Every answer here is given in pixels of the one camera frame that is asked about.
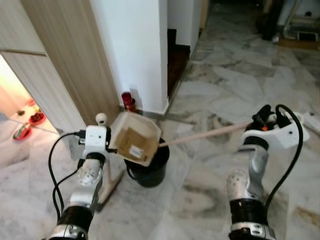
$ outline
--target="red bottle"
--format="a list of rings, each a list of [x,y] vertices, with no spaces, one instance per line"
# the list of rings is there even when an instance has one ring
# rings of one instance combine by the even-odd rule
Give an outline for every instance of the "red bottle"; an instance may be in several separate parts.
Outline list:
[[[132,98],[131,93],[129,91],[124,91],[121,95],[124,108],[127,109],[129,112],[136,112],[136,105],[135,105],[135,99]]]

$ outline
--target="red bottle cap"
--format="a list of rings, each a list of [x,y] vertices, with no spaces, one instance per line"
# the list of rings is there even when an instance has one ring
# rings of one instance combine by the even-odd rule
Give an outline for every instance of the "red bottle cap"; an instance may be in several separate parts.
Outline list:
[[[131,93],[129,91],[123,92],[121,97],[124,105],[130,105],[133,103]]]

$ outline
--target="cable connector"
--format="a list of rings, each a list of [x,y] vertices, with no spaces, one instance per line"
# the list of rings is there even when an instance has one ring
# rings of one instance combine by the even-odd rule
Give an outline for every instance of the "cable connector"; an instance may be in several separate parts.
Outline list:
[[[276,114],[276,124],[278,124],[279,128],[282,129],[292,124],[290,119],[286,115],[283,115],[280,111],[276,112],[275,114]]]
[[[73,133],[73,135],[81,138],[81,139],[85,139],[86,138],[86,130],[79,130],[79,131],[75,131]]]

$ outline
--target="white sphere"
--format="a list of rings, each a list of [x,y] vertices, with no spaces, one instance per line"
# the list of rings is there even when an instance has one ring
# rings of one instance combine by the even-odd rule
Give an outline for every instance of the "white sphere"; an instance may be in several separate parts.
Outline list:
[[[100,112],[95,116],[95,120],[99,126],[106,126],[107,121],[108,121],[108,117],[105,113]]]

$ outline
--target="shelf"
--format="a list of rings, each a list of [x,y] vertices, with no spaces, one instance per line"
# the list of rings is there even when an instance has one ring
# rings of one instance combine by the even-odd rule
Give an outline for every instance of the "shelf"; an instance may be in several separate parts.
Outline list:
[[[19,116],[17,113],[13,114],[10,119],[14,120],[16,122],[19,123],[27,123],[29,118],[31,117],[31,115],[34,115],[36,113],[36,111],[34,110],[34,107],[36,107],[37,105],[34,106],[24,106],[21,111],[25,111],[24,115]],[[51,133],[57,133],[57,130],[55,129],[55,127],[51,124],[51,122],[48,120],[48,118],[41,124],[37,125],[37,126],[33,126],[33,128],[38,128],[38,129],[42,129],[42,130],[46,130],[49,131]]]

